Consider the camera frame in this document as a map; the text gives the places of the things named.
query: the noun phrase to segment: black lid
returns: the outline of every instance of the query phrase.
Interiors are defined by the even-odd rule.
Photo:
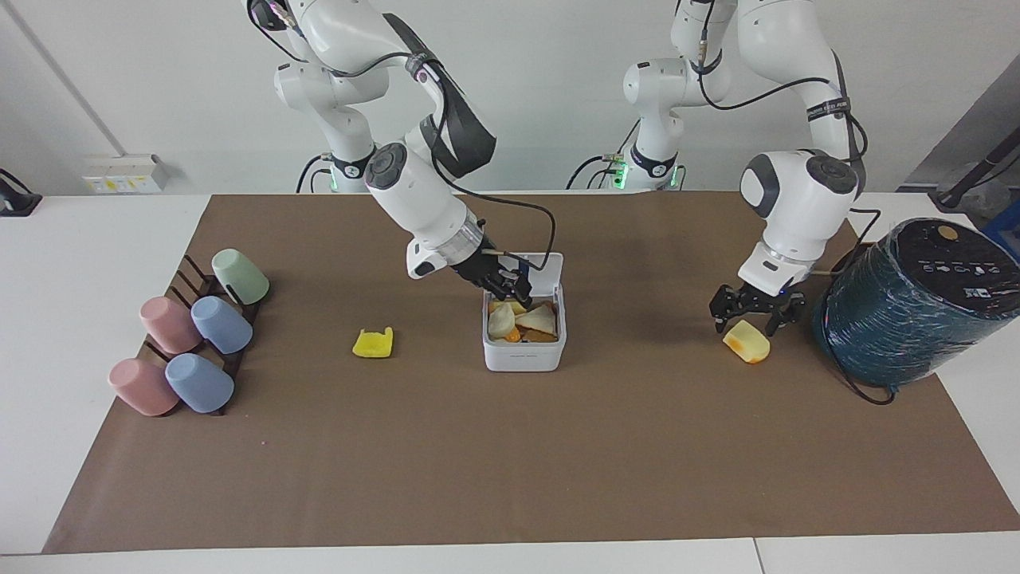
[[[951,305],[989,318],[1020,310],[1020,265],[980,232],[947,220],[915,219],[890,239],[904,273]]]

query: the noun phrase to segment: white container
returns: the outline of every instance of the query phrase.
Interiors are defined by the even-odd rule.
[[[517,253],[534,264],[542,264],[545,253]],[[517,268],[521,263],[511,257],[500,257],[500,262],[507,268]],[[531,282],[532,298],[552,298],[556,305],[556,322],[560,341],[555,344],[508,344],[504,341],[493,342],[489,338],[489,304],[494,301],[493,295],[486,293],[481,299],[481,345],[486,350],[486,367],[490,371],[509,373],[548,373],[560,366],[563,348],[567,345],[567,316],[563,305],[563,285],[560,275],[563,273],[563,255],[550,253],[549,262],[542,270],[530,269],[528,279]]]

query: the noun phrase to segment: plastic wrap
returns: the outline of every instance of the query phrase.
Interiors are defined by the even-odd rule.
[[[852,376],[895,389],[1017,316],[1020,267],[1009,254],[955,223],[912,219],[835,280],[815,310],[814,330]]]

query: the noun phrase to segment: brown table surface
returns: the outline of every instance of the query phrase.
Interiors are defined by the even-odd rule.
[[[806,323],[753,367],[720,343],[708,302],[764,224],[738,195],[532,199],[565,257],[549,374],[488,372],[481,294],[408,278],[370,197],[214,197],[189,253],[236,247],[273,283],[227,416],[115,402],[45,552],[1020,529],[937,378],[876,408]],[[541,214],[468,202],[544,248]],[[351,355],[387,326],[394,358]]]

